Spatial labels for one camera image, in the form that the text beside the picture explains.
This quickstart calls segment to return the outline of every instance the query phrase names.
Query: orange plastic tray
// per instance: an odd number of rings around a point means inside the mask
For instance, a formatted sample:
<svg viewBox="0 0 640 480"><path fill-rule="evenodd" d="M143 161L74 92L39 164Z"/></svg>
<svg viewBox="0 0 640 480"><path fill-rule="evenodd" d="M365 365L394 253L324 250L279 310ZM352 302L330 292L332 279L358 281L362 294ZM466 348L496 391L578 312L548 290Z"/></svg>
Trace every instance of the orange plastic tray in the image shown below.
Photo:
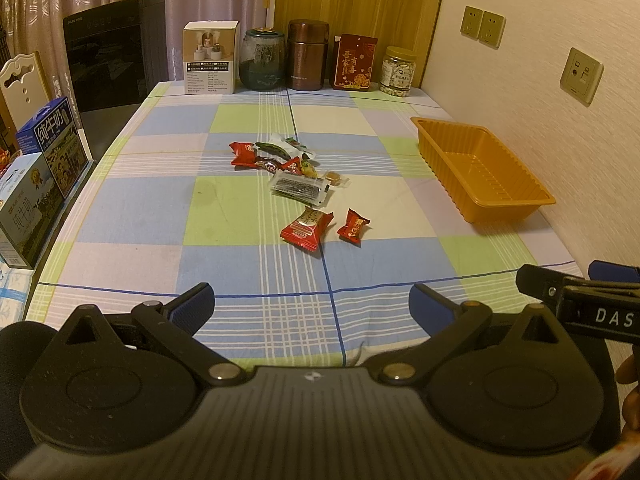
<svg viewBox="0 0 640 480"><path fill-rule="evenodd" d="M412 117L420 153L467 222L520 220L556 199L486 128Z"/></svg>

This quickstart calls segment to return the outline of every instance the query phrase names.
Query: brown thermos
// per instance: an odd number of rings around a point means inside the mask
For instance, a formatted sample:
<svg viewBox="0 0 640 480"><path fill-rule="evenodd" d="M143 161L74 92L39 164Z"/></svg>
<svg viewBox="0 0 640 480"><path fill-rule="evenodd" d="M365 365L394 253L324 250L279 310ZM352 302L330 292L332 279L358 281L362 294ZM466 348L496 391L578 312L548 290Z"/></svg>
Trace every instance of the brown thermos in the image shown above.
<svg viewBox="0 0 640 480"><path fill-rule="evenodd" d="M291 20L287 37L287 86L319 90L324 83L329 24L318 20Z"/></svg>

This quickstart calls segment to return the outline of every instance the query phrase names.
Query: human hand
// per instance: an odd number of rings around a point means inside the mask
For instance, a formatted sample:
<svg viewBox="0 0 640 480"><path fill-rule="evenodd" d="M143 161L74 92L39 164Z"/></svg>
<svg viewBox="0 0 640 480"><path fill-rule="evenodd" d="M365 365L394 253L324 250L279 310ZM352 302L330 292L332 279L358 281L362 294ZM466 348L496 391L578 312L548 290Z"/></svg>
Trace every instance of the human hand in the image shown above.
<svg viewBox="0 0 640 480"><path fill-rule="evenodd" d="M632 384L638 380L636 359L629 356L616 371L616 381L620 384ZM622 440L640 442L640 389L636 386L622 403L622 417L625 427L622 429Z"/></svg>

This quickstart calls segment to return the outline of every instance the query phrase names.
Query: jar of nuts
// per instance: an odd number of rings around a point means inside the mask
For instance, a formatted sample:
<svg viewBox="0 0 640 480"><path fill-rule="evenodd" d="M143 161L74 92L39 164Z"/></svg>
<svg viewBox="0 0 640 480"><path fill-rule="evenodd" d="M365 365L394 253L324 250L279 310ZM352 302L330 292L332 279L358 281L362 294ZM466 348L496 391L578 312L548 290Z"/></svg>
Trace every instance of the jar of nuts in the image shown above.
<svg viewBox="0 0 640 480"><path fill-rule="evenodd" d="M380 90L385 94L407 97L415 73L415 52L398 46L388 46L382 58Z"/></svg>

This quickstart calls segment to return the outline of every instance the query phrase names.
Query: wall socket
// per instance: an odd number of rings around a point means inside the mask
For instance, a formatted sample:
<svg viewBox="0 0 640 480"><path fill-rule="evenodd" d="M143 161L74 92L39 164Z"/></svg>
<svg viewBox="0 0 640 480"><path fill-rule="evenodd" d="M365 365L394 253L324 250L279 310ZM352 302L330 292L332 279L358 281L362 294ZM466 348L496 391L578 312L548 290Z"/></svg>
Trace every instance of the wall socket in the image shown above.
<svg viewBox="0 0 640 480"><path fill-rule="evenodd" d="M500 46L500 40L502 40L502 33L504 32L506 21L507 19L504 16L486 10L482 15L478 40L489 46L498 48Z"/></svg>
<svg viewBox="0 0 640 480"><path fill-rule="evenodd" d="M475 7L465 7L465 15L462 18L460 32L465 36L476 40L480 32L480 23L482 22L482 9Z"/></svg>
<svg viewBox="0 0 640 480"><path fill-rule="evenodd" d="M602 63L572 47L560 78L560 86L578 101L589 106L603 72Z"/></svg>

